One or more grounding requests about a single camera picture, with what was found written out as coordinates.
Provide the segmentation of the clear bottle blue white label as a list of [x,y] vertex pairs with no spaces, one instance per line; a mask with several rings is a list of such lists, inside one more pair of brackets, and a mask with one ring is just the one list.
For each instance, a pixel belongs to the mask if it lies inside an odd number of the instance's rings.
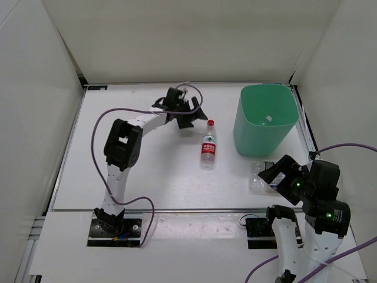
[[283,173],[279,174],[271,184],[267,184],[257,174],[252,174],[249,179],[249,190],[255,195],[276,195],[277,185],[284,179]]

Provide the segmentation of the clear bottle red label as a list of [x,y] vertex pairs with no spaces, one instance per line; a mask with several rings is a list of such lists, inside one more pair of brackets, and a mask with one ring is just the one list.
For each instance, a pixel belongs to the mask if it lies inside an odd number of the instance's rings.
[[201,144],[200,163],[205,170],[212,170],[214,168],[216,158],[217,134],[214,120],[208,120],[207,126],[204,129],[204,134]]

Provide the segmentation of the clear bottle white cap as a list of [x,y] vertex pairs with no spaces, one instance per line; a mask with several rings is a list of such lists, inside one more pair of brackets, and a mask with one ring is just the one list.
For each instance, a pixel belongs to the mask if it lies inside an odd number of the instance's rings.
[[272,117],[271,116],[266,116],[262,122],[262,125],[263,126],[268,126],[270,125],[272,122]]

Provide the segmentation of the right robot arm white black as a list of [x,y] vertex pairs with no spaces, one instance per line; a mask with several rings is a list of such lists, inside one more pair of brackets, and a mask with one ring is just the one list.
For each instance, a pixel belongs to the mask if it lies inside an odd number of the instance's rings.
[[264,228],[275,236],[279,259],[276,282],[327,282],[330,270],[322,274],[309,273],[328,266],[346,236],[350,224],[350,207],[337,199],[340,168],[321,159],[301,166],[291,156],[284,155],[259,177],[291,204],[302,204],[305,214],[305,238],[300,256],[295,234],[296,214],[286,206],[267,209]]

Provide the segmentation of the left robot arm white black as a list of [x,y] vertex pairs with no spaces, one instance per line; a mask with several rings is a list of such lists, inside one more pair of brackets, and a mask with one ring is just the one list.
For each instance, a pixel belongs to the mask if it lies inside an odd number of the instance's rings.
[[104,146],[107,177],[101,173],[95,157],[93,162],[100,178],[105,184],[105,197],[100,208],[94,210],[102,228],[111,236],[123,231],[125,205],[124,192],[130,169],[140,156],[142,138],[152,130],[176,120],[180,129],[193,127],[193,121],[207,120],[201,109],[203,100],[191,100],[179,94],[176,98],[159,98],[148,111],[131,110],[139,116],[131,120],[116,119],[113,122]]

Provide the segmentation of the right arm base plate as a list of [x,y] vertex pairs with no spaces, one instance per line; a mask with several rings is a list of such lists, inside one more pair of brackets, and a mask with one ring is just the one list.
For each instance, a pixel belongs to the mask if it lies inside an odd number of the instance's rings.
[[277,248],[276,238],[267,218],[249,213],[239,219],[239,225],[246,229],[248,249]]

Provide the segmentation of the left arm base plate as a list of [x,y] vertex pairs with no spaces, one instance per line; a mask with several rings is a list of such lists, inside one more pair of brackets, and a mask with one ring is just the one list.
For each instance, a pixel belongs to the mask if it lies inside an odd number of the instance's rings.
[[122,224],[116,230],[106,228],[93,213],[88,231],[87,246],[139,248],[143,227],[145,225],[143,224],[142,213],[125,213]]

